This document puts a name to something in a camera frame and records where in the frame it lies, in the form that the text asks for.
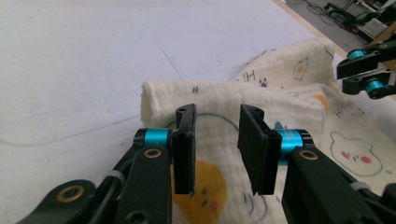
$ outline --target blue cylindrical joint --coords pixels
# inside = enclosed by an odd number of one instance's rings
[[[353,50],[352,52],[350,52],[347,55],[347,58],[349,60],[354,60],[354,59],[357,59],[359,57],[363,57],[364,55],[366,55],[366,53],[363,50],[356,49],[356,50]]]
[[[146,131],[144,147],[164,147],[168,142],[169,129],[149,128]]]
[[[279,165],[288,165],[289,154],[295,147],[303,147],[303,138],[297,130],[276,129],[282,135]]]
[[[372,91],[375,91],[377,89],[384,88],[384,84],[382,84],[380,81],[371,81],[369,82],[366,87],[364,88],[368,94],[370,94]]]

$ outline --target cloth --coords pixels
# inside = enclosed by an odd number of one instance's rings
[[[270,128],[309,131],[317,148],[374,193],[395,182],[396,146],[340,91],[333,54],[333,43],[317,38],[265,50],[233,80],[144,83],[147,127],[174,127],[178,107],[197,106],[195,192],[172,195],[174,223],[287,222],[280,204],[287,167],[278,168],[274,195],[252,195],[237,148],[240,104],[263,109]]]

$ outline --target white printed fabric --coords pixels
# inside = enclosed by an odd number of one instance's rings
[[[252,195],[237,148],[241,104],[265,112],[270,128],[305,129],[315,145],[374,193],[396,182],[396,146],[344,95],[332,72],[333,43],[306,40],[252,57],[232,81],[150,81],[143,85],[147,127],[174,128],[175,110],[196,104],[196,184],[172,195],[173,223],[286,223],[276,192]]]

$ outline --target folded cloth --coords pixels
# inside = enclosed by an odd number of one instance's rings
[[[147,127],[174,127],[178,107],[197,105],[195,191],[172,195],[174,223],[286,223],[286,167],[274,195],[252,195],[237,148],[240,104],[263,109],[270,128],[309,131],[317,148],[375,193],[395,180],[396,146],[341,93],[332,57],[330,40],[312,39],[264,51],[233,81],[144,83]]]

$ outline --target white surface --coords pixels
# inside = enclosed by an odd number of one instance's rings
[[[145,80],[223,79],[314,37],[272,1],[1,1],[0,223],[100,183],[141,127]]]

